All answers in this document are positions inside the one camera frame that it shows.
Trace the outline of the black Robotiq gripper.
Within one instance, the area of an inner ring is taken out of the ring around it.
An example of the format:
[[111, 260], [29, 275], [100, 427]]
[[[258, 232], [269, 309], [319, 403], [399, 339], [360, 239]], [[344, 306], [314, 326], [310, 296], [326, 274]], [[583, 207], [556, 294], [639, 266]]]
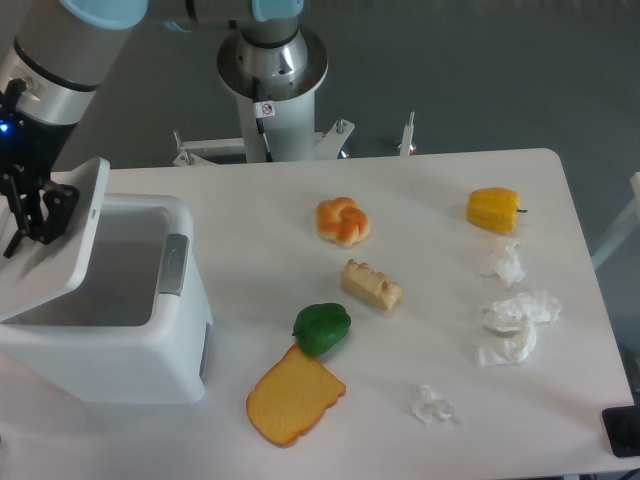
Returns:
[[1, 194], [16, 223], [4, 257], [11, 258], [25, 237], [48, 245], [65, 233], [80, 192], [53, 182], [50, 174], [75, 127], [1, 106]]

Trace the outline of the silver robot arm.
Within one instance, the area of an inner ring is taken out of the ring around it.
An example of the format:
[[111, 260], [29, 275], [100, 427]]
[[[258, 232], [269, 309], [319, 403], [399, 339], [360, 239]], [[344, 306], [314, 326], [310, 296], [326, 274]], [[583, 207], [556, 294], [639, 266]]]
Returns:
[[273, 50], [298, 32], [301, 1], [35, 1], [1, 65], [1, 194], [16, 231], [47, 245], [70, 223], [79, 191], [52, 168], [132, 30], [143, 19], [239, 22], [244, 38]]

